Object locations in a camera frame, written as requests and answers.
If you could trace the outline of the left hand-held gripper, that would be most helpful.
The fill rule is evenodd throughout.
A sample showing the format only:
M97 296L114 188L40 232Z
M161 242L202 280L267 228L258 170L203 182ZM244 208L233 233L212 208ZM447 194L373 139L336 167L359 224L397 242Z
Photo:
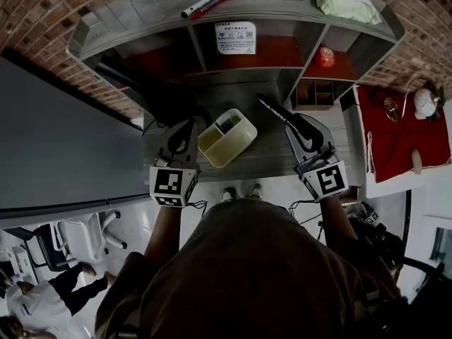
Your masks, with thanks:
M194 118L179 122L161 137L159 156L149 167L150 197L158 205L188 206L198 182L198 170L186 168L182 163L196 159L197 138L198 123Z

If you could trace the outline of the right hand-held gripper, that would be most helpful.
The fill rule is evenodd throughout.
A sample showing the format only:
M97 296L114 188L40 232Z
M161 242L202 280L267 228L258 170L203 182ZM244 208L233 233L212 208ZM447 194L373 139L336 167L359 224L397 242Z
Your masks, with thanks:
M332 149L334 142L329 129L309 115L300 114L300 117L307 122L307 127L300 134L285 124L292 152L298 163L301 163L295 168L300 181L314 202L346 191L349 186L345 163L338 159L336 151Z

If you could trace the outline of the cream desk organizer box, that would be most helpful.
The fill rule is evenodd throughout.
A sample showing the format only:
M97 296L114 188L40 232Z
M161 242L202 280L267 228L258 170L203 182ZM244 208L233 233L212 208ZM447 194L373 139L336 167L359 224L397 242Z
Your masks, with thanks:
M223 134L218 122L233 116L239 117L241 121ZM257 135L257 128L238 109L232 108L221 114L198 136L198 149L212 166L223 168L247 149Z

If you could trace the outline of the person's left forearm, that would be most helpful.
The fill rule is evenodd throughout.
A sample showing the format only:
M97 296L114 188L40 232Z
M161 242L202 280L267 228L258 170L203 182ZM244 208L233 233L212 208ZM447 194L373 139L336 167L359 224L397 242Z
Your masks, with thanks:
M179 252L181 208L162 206L157 215L144 257L155 266L163 266Z

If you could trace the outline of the grey wooden desk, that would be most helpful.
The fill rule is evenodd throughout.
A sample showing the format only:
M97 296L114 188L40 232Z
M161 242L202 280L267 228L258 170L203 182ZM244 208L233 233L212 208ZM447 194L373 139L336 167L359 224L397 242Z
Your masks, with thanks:
M217 119L228 109L236 108L257 128L254 142L237 158L223 168L215 168L198 150L197 163L200 165L200 182L222 182L232 180L260 179L295 174L297 163L286 138L283 121L264 107L255 94L263 93L279 101L279 89L276 83L240 83L218 85L194 89L199 106L205 108L212 119ZM327 111L308 111L328 127L333 137L340 160L350 169L350 152L343 112L339 100ZM148 166L158 153L157 140L165 132L154 123L143 137L145 182L148 183Z

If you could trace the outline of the wooden desk organizer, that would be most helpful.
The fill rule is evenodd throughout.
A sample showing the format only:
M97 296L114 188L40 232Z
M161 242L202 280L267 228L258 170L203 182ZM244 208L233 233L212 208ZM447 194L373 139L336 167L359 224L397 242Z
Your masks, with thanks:
M334 82L301 79L290 100L294 112L330 110L335 102Z

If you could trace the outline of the black desk lamp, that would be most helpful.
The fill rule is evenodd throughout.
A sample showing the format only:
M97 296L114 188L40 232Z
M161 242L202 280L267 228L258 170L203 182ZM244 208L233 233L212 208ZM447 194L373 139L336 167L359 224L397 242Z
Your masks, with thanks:
M173 127L195 117L204 120L207 126L213 123L208 111L198 105L192 89L184 85L170 83L145 71L131 69L106 54L100 57L95 70L140 94L150 114L161 124Z

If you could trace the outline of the gold dish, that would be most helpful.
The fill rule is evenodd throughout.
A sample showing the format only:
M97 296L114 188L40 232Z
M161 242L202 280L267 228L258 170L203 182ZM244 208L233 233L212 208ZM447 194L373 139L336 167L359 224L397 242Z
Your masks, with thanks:
M392 99L391 97L386 97L383 100L383 105L386 116L391 121L398 121L400 119L399 108L394 99Z

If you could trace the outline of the grey refrigerator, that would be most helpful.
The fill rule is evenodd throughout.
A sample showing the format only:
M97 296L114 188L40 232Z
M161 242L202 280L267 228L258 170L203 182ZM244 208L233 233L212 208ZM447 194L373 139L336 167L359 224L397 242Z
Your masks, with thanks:
M146 200L141 132L0 57L0 228Z

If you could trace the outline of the white notice card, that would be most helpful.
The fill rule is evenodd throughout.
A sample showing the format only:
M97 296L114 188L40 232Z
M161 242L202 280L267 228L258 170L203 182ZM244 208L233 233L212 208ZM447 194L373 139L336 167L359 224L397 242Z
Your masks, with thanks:
M256 26L250 21L215 24L217 50L223 55L255 55Z

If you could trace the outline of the white office chair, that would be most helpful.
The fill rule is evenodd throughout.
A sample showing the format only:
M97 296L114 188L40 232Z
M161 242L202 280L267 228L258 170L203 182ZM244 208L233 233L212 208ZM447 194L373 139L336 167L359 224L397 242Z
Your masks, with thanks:
M127 249L128 244L109 232L109 226L121 218L118 210L93 213L51 223L52 244L56 251L67 249L77 261L99 263L109 254L107 244Z

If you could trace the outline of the green potted plant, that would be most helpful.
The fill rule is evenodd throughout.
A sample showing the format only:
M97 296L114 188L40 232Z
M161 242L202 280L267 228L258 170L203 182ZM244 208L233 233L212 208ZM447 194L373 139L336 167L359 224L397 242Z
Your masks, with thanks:
M436 121L440 118L439 109L446 103L444 87L442 85L437 87L432 81L427 81L424 86L431 93L432 102L435 106L434 113L428 116L427 120L429 122Z

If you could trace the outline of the green wipes packet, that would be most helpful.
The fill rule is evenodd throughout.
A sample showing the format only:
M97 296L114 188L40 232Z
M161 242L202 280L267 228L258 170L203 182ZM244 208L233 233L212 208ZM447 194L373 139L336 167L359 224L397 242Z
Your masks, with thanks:
M383 23L381 14L371 0L315 0L316 6L327 16L355 20L378 25Z

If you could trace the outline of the red marker pen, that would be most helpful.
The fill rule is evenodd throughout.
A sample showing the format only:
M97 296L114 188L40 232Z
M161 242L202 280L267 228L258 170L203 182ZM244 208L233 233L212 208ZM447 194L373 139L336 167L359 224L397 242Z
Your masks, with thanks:
M201 8L200 10L198 10L197 12L195 12L191 17L190 20L191 21L195 21L198 20L200 17L202 17L203 15L205 15L209 10L215 8L217 5L228 1L228 0L212 0L210 3L208 3L206 6L204 6L203 8Z

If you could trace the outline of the black marker pen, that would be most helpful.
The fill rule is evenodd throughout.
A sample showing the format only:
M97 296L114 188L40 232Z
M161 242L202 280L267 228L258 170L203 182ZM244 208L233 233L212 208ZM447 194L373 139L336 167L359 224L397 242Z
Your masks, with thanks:
M205 6L208 2L212 0L199 0L196 3L190 5L188 8L181 12L182 18L188 18L193 12L197 11L199 8Z

